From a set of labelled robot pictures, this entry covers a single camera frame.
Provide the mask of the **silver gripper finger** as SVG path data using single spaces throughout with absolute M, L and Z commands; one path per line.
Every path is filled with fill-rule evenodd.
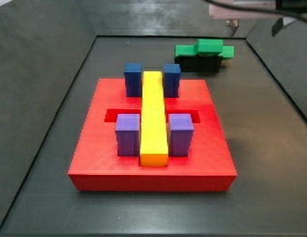
M 232 29 L 236 30 L 239 28 L 239 19 L 228 19 L 227 20 L 227 26 Z

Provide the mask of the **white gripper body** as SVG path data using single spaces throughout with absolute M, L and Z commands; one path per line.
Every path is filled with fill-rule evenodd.
M 213 19 L 307 20 L 307 0 L 207 0 Z

